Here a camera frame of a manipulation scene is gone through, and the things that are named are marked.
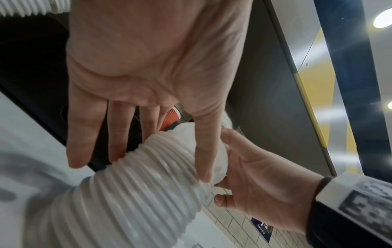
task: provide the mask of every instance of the dark blue sign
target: dark blue sign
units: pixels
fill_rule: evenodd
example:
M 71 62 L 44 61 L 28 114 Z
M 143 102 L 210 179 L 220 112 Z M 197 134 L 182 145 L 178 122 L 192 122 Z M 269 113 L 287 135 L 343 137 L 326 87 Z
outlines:
M 256 227 L 256 229 L 260 232 L 262 237 L 269 243 L 272 235 L 273 226 L 269 226 L 264 222 L 258 221 L 255 218 L 252 218 L 252 223 Z

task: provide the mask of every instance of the brick wall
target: brick wall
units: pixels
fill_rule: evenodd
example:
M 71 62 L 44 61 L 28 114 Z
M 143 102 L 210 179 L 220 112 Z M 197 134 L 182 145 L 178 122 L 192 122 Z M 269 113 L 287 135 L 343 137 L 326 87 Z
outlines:
M 250 222 L 251 217 L 235 211 L 218 208 L 213 201 L 216 194 L 231 194 L 230 190 L 214 188 L 202 211 L 240 248 L 310 248 L 304 235 L 274 228 L 269 244 Z

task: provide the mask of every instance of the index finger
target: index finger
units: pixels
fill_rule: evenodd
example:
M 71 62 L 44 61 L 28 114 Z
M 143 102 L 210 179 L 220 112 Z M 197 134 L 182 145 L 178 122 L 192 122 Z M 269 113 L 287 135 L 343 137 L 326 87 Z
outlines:
M 212 166 L 218 153 L 222 112 L 195 117 L 195 167 L 200 180 L 209 183 Z
M 67 157 L 71 168 L 89 163 L 106 108 L 106 99 L 69 83 Z

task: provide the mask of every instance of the human hand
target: human hand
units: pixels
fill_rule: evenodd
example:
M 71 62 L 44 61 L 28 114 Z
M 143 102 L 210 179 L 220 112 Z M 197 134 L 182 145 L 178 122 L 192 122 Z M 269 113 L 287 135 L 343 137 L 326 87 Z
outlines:
M 178 101 L 196 124 L 196 171 L 209 182 L 221 115 L 252 0 L 79 0 L 67 44 L 69 165 L 86 165 L 107 111 L 109 159 L 126 152 L 135 106 L 143 141 Z
M 229 167 L 216 186 L 231 190 L 232 195 L 216 195 L 215 204 L 305 234 L 314 193 L 323 177 L 257 147 L 235 130 L 223 129 L 221 139 L 227 144 Z

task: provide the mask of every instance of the ceiling light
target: ceiling light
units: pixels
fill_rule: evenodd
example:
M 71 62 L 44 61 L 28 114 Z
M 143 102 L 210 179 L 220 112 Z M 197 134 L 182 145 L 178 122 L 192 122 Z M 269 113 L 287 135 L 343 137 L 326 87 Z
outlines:
M 373 22 L 373 26 L 382 29 L 392 25 L 392 8 L 383 11 Z

